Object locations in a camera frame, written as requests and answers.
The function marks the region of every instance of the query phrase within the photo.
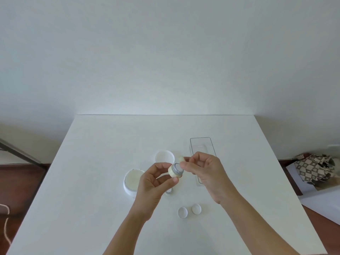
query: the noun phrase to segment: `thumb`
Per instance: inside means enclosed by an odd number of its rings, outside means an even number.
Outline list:
[[[166,180],[164,183],[156,187],[157,192],[161,193],[161,195],[166,192],[168,189],[174,187],[179,182],[177,177],[170,178]]]
[[[181,162],[180,163],[180,167],[190,173],[194,173],[198,176],[200,176],[200,174],[202,173],[203,168],[194,164],[194,163],[190,163],[190,162]]]

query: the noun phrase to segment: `checkered fabric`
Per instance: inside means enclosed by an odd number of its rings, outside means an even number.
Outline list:
[[[308,184],[315,185],[318,181],[326,182],[335,175],[334,167],[329,163],[330,159],[330,156],[310,155],[294,164],[301,179]]]

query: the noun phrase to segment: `wooden floor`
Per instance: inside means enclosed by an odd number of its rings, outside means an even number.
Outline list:
[[[302,195],[286,170],[292,160],[279,161],[295,193]],[[11,208],[7,224],[7,235],[13,240],[21,222],[32,203],[37,189],[45,176],[43,169],[32,165],[0,166],[0,203]],[[330,255],[340,255],[340,225],[304,207],[316,232]],[[7,210],[0,206],[0,255],[5,255],[9,244],[5,240],[3,226]]]

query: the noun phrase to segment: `white cord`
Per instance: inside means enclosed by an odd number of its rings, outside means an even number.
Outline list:
[[[9,206],[7,206],[7,205],[4,205],[4,204],[0,204],[0,206],[3,206],[3,207],[5,207],[5,208],[7,208],[7,215],[9,215],[10,214],[10,207]],[[11,242],[11,240],[8,238],[8,236],[7,236],[7,232],[6,232],[6,227],[7,227],[7,221],[8,221],[8,217],[6,218],[6,220],[5,220],[5,225],[4,225],[4,227],[3,227],[3,233],[4,233],[4,235],[5,235],[5,238],[6,238],[6,240],[7,240],[7,242],[10,244],[10,246],[11,246],[11,244],[12,244],[12,242]]]

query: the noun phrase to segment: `small jar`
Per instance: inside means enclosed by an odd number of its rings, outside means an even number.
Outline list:
[[[179,163],[174,163],[169,167],[168,172],[171,177],[181,178],[184,170],[180,167]]]

